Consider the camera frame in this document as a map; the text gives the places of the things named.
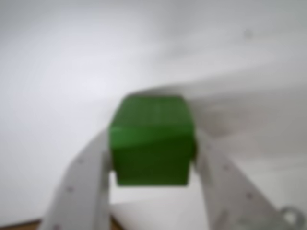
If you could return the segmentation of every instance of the wooden floor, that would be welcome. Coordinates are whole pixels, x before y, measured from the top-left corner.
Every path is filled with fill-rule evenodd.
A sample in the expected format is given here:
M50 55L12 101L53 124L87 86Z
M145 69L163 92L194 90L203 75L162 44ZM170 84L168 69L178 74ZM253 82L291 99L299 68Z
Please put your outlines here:
M111 221L111 230L123 230L123 228L114 220ZM1 230L36 230L39 222L23 224L14 227L0 228Z

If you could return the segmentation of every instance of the green block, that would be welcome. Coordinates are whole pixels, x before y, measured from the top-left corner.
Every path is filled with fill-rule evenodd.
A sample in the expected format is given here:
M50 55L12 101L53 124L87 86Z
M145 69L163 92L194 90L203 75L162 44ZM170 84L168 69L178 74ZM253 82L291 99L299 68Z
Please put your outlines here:
M194 125L180 96L126 97L109 128L119 185L186 185Z

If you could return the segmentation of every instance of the green cube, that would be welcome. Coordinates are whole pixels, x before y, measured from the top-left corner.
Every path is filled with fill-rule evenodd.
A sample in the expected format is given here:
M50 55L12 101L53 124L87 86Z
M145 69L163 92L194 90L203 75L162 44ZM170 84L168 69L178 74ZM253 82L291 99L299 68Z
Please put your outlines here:
M126 97L109 128L119 185L186 185L194 125L180 96Z

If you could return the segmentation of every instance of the screw hole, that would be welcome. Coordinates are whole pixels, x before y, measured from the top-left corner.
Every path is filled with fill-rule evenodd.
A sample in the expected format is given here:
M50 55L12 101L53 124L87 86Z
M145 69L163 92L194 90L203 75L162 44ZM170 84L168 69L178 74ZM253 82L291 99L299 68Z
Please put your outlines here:
M224 169L225 171L228 171L228 170L229 170L229 166L228 166L227 164L225 164L225 165L223 165L223 169Z
M67 190L67 192L72 193L74 191L74 188L69 186L69 187L67 187L66 190Z
M246 193L246 198L248 200L252 200L254 198L254 195L252 193L248 192L248 193Z

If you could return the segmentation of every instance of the white wall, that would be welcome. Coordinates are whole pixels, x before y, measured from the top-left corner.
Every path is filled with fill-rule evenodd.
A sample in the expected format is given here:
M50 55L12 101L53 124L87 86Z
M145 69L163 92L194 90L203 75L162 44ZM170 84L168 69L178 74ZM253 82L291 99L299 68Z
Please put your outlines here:
M43 215L122 95L172 82L195 80L176 91L243 168L287 168L289 154L295 168L306 149L306 4L1 0L0 225Z

